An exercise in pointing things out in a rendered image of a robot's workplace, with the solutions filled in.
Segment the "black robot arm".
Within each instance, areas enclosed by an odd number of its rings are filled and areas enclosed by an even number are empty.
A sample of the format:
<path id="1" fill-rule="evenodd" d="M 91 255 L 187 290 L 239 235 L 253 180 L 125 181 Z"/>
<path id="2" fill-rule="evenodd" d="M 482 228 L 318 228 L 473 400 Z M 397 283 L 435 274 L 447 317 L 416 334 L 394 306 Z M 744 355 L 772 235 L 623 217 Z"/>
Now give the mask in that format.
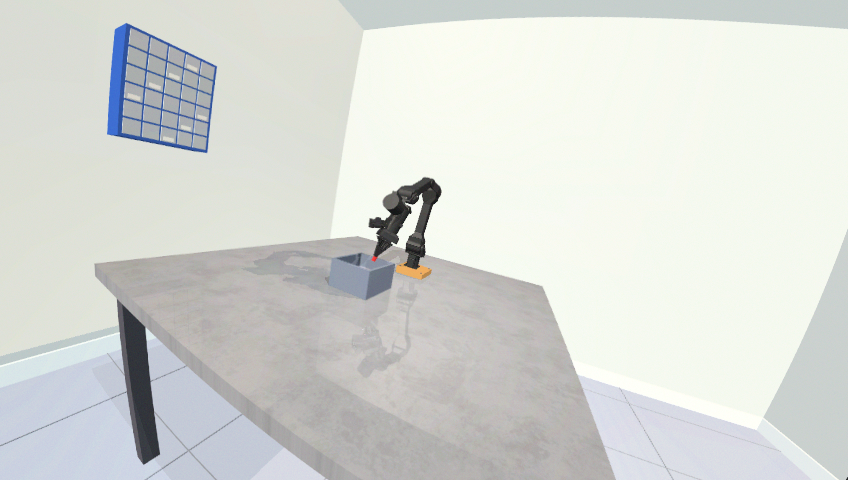
<path id="1" fill-rule="evenodd" d="M 409 236 L 406 242 L 405 252 L 409 253 L 409 255 L 407 263 L 404 266 L 415 270 L 420 267 L 418 265 L 420 257 L 424 257 L 426 253 L 424 233 L 432 207 L 438 201 L 441 193 L 441 187 L 435 182 L 435 179 L 425 176 L 412 185 L 403 185 L 396 191 L 392 190 L 392 193 L 387 194 L 383 198 L 382 204 L 384 208 L 391 213 L 390 215 L 404 223 L 409 213 L 412 213 L 411 206 L 405 203 L 414 205 L 419 200 L 419 195 L 422 194 L 423 205 L 417 225 L 414 233 Z M 375 219 L 369 218 L 369 228 L 383 228 L 384 230 L 388 228 L 388 225 L 389 218 L 387 219 L 387 217 L 385 220 L 381 220 L 381 217 L 375 217 Z"/>

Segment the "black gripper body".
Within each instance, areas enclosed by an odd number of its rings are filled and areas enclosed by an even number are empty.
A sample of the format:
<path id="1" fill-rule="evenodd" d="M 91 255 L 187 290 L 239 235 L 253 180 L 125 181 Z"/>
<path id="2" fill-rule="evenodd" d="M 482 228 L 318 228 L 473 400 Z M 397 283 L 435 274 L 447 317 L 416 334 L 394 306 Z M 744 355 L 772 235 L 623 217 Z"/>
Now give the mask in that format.
<path id="1" fill-rule="evenodd" d="M 390 243 L 393 242 L 394 244 L 397 245 L 397 243 L 399 241 L 399 237 L 397 236 L 397 233 L 399 232 L 400 228 L 403 227 L 403 222 L 401 220 L 399 220 L 398 218 L 392 216 L 392 215 L 390 215 L 388 218 L 389 218 L 388 228 L 384 229 L 384 230 L 383 230 L 383 228 L 378 229 L 376 234 L 379 235 L 379 237 L 385 239 L 386 241 L 388 241 Z"/>

